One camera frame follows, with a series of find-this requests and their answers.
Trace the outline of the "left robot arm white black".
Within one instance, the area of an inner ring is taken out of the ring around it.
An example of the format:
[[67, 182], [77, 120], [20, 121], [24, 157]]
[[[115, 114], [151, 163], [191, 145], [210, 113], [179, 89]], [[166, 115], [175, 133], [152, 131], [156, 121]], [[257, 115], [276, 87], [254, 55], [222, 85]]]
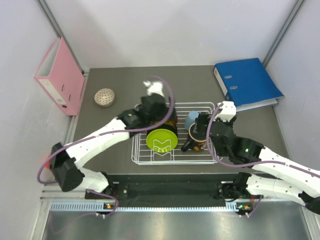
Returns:
[[175, 107], [174, 100], [157, 93], [143, 96], [135, 108], [127, 109], [109, 123], [90, 135], [66, 144], [58, 142], [51, 148], [49, 169], [63, 192], [77, 188], [93, 190], [102, 198], [109, 198], [114, 191], [106, 174], [86, 169], [85, 164], [108, 148], [153, 130], [168, 120]]

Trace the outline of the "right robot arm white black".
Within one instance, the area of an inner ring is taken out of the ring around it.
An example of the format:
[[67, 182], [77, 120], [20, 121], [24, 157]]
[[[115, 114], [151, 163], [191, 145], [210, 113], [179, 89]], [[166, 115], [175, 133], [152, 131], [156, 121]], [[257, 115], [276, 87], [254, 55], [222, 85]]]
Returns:
[[320, 172], [288, 158], [250, 138], [236, 136], [233, 123], [207, 113], [200, 113], [194, 131], [210, 141], [209, 152], [214, 160], [227, 157], [227, 166], [250, 168], [272, 176], [264, 178], [251, 173], [239, 173], [233, 182], [233, 192], [239, 198], [247, 195], [283, 198], [320, 213]]

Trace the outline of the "black skull mug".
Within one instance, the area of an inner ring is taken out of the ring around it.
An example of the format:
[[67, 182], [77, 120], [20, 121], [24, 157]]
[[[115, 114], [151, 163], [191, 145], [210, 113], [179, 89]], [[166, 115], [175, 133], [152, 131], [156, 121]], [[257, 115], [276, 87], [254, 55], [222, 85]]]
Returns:
[[188, 129], [188, 136], [186, 142], [182, 145], [181, 151], [187, 150], [203, 151], [207, 146], [206, 140], [206, 126], [198, 126], [195, 122]]

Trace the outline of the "patterned small bowl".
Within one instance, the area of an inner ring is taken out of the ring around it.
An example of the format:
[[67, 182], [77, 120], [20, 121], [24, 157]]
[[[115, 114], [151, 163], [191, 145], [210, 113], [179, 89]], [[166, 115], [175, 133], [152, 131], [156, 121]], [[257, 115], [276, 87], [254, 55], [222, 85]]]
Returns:
[[101, 107], [109, 107], [115, 101], [115, 92], [110, 88], [102, 88], [95, 93], [94, 101]]

